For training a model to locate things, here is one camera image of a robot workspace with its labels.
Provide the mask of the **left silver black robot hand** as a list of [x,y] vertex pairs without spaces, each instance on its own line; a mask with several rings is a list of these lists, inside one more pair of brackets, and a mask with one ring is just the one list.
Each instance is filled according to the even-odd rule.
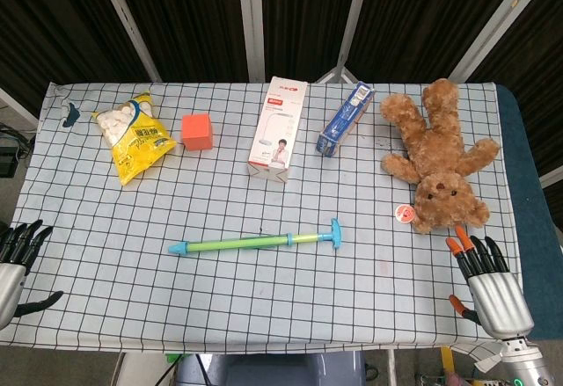
[[53,226],[46,226],[41,232],[42,220],[31,224],[23,223],[16,228],[1,231],[1,329],[7,327],[13,318],[26,316],[48,309],[63,296],[55,291],[39,302],[20,303],[27,276],[39,255],[43,243],[53,232]]

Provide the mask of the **right silver robot hand orange fingertips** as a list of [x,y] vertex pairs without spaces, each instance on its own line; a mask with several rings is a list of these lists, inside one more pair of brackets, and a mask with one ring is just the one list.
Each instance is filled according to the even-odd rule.
[[510,272],[500,247],[491,237],[480,240],[457,225],[456,236],[446,245],[456,259],[470,290],[473,308],[455,295],[449,301],[456,313],[481,326],[499,340],[526,337],[534,322],[516,277]]

